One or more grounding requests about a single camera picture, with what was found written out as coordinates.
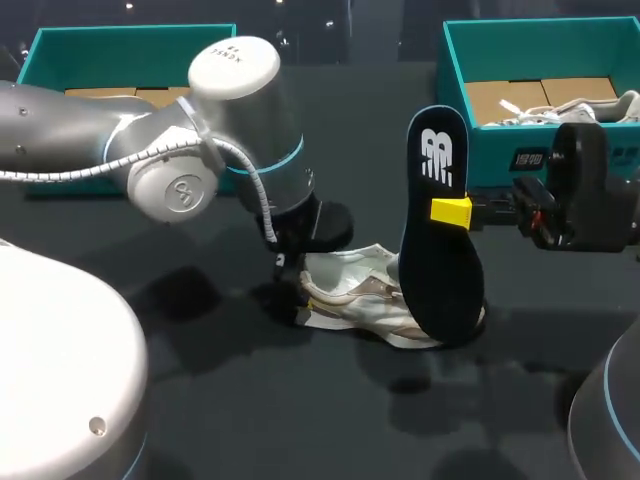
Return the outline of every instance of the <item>sticker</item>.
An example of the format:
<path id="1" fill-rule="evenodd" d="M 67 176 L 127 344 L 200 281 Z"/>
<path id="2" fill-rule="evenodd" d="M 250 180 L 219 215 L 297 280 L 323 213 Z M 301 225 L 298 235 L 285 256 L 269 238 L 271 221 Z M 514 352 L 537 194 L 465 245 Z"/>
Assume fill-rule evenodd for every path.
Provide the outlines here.
<path id="1" fill-rule="evenodd" d="M 534 172 L 542 170 L 544 162 L 549 155 L 546 148 L 518 148 L 513 155 L 510 172 Z"/>

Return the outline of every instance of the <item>insole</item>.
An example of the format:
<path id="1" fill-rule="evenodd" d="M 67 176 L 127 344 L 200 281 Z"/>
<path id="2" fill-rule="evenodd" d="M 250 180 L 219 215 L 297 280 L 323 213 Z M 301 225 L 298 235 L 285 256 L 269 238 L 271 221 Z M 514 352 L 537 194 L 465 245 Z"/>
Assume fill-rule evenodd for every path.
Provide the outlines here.
<path id="1" fill-rule="evenodd" d="M 409 207 L 399 257 L 404 299 L 422 330 L 457 344 L 475 333 L 484 301 L 482 264 L 463 227 L 430 220 L 433 198 L 466 195 L 468 137 L 452 108 L 433 106 L 407 137 Z"/>

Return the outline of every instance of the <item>shoe box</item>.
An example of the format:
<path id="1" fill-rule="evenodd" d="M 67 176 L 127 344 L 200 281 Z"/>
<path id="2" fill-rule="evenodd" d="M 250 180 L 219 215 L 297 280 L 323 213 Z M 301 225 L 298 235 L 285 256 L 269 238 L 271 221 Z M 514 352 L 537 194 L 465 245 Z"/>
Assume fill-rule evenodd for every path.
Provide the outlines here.
<path id="1" fill-rule="evenodd" d="M 163 108 L 171 105 L 176 98 L 189 93 L 188 87 L 167 87 L 167 88 L 68 88 L 64 94 L 72 97 L 140 97 L 151 103 L 156 108 Z"/>
<path id="2" fill-rule="evenodd" d="M 17 83 L 69 96 L 135 95 L 158 108 L 187 92 L 189 65 L 204 48 L 236 35 L 229 25 L 42 28 Z M 30 195 L 121 195 L 107 177 L 35 184 Z M 233 191 L 221 179 L 219 193 Z"/>
<path id="3" fill-rule="evenodd" d="M 436 79 L 438 103 L 465 118 L 468 187 L 510 187 L 523 153 L 546 158 L 557 125 L 485 126 L 520 110 L 557 107 L 576 98 L 615 99 L 640 90 L 640 24 L 635 17 L 445 22 Z M 640 123 L 602 124 L 612 171 L 639 165 Z M 544 161 L 526 174 L 544 178 Z"/>

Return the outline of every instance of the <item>shoe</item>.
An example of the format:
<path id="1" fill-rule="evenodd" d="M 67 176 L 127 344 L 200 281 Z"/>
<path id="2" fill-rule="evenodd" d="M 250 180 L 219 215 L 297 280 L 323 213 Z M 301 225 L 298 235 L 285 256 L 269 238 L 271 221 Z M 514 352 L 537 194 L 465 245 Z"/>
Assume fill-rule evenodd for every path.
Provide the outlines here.
<path id="1" fill-rule="evenodd" d="M 633 123 L 640 121 L 640 94 L 629 90 L 618 99 L 586 100 L 579 98 L 560 107 L 535 107 L 521 111 L 501 100 L 500 105 L 516 115 L 485 126 L 550 125 L 560 123 Z"/>
<path id="2" fill-rule="evenodd" d="M 439 346 L 411 316 L 397 271 L 398 256 L 377 244 L 307 254 L 300 281 L 310 299 L 296 322 L 325 330 L 368 330 L 402 349 Z"/>

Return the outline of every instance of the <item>coiled cable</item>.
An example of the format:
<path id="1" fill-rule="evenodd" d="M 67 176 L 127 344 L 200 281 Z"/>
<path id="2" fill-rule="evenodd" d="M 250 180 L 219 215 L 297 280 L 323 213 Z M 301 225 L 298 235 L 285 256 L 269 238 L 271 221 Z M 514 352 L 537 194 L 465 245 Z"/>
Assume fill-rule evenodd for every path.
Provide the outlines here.
<path id="1" fill-rule="evenodd" d="M 278 238 L 273 229 L 273 223 L 271 221 L 271 208 L 269 206 L 269 199 L 265 191 L 260 175 L 258 174 L 253 162 L 241 149 L 233 145 L 232 143 L 213 138 L 213 143 L 221 150 L 233 155 L 247 171 L 247 174 L 251 178 L 253 185 L 256 189 L 258 199 L 260 201 L 260 209 L 262 211 L 262 222 L 264 225 L 265 238 L 269 243 L 277 243 Z M 161 161 L 163 158 L 170 158 L 178 155 L 183 155 L 189 151 L 195 151 L 196 147 L 200 147 L 203 141 L 198 138 L 194 140 L 187 140 L 176 142 L 174 144 L 159 145 L 149 147 L 138 153 L 131 154 L 126 157 L 122 157 L 116 160 L 96 165 L 95 167 L 82 168 L 79 170 L 71 170 L 67 172 L 49 172 L 49 173 L 26 173 L 26 172 L 11 172 L 6 170 L 0 170 L 0 181 L 15 182 L 15 183 L 65 183 L 74 182 L 77 180 L 84 180 L 88 178 L 105 175 L 109 172 L 123 168 L 134 163 L 142 161 Z"/>

